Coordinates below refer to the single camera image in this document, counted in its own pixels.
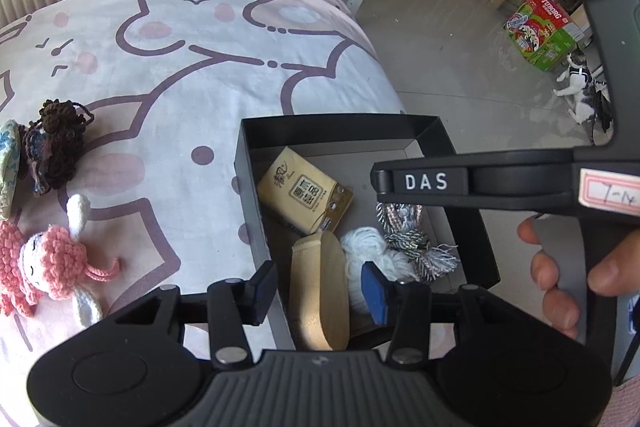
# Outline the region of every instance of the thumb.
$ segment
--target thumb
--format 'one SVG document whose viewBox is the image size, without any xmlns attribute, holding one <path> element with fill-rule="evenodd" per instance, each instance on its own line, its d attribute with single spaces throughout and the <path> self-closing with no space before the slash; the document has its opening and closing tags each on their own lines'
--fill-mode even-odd
<svg viewBox="0 0 640 427">
<path fill-rule="evenodd" d="M 605 297 L 618 297 L 640 289 L 640 230 L 627 235 L 587 278 L 589 288 Z"/>
</svg>

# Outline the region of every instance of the bed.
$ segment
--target bed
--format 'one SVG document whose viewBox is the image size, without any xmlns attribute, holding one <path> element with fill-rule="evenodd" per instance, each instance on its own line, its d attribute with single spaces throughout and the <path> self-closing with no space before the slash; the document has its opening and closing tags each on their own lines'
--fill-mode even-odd
<svg viewBox="0 0 640 427">
<path fill-rule="evenodd" d="M 63 0 L 0 30 L 0 117 L 28 124 L 47 99 L 95 115 L 74 179 L 43 197 L 18 182 L 11 219 L 27 236 L 91 201 L 90 262 L 122 272 L 90 285 L 114 311 L 160 283 L 198 293 L 254 262 L 233 159 L 242 118 L 402 109 L 341 0 Z M 34 427 L 33 362 L 79 331 L 71 301 L 0 317 L 0 426 Z M 247 331 L 254 355 L 268 323 Z M 205 331 L 186 345 L 208 358 Z"/>
</svg>

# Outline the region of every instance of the brown crochet toy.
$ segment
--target brown crochet toy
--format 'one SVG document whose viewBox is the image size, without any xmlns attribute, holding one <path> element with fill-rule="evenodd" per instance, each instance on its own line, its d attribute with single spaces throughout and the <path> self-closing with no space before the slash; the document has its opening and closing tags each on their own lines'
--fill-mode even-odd
<svg viewBox="0 0 640 427">
<path fill-rule="evenodd" d="M 87 115 L 76 113 L 76 107 Z M 77 102 L 47 100 L 40 110 L 40 119 L 24 129 L 21 160 L 34 180 L 34 192 L 42 196 L 52 188 L 57 190 L 76 174 L 76 162 L 82 155 L 86 127 L 94 121 L 94 115 Z"/>
</svg>

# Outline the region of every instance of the yellow tissue package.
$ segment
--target yellow tissue package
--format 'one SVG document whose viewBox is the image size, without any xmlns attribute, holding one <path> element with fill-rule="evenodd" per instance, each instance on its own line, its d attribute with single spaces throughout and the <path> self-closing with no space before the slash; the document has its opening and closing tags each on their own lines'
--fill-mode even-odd
<svg viewBox="0 0 640 427">
<path fill-rule="evenodd" d="M 303 235 L 333 232 L 353 193 L 285 147 L 258 183 L 260 203 Z"/>
</svg>

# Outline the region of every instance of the white crochet ear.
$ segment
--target white crochet ear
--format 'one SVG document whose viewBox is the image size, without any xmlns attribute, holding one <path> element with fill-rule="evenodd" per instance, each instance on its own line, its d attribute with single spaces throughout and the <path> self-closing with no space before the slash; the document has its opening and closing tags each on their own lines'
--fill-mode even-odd
<svg viewBox="0 0 640 427">
<path fill-rule="evenodd" d="M 73 241 L 77 241 L 78 237 L 84 230 L 87 220 L 91 212 L 91 203 L 82 194 L 74 194 L 66 202 L 66 215 L 69 219 L 69 235 Z"/>
<path fill-rule="evenodd" d="M 89 290 L 82 286 L 75 286 L 72 301 L 78 326 L 88 328 L 102 320 L 100 303 Z"/>
</svg>

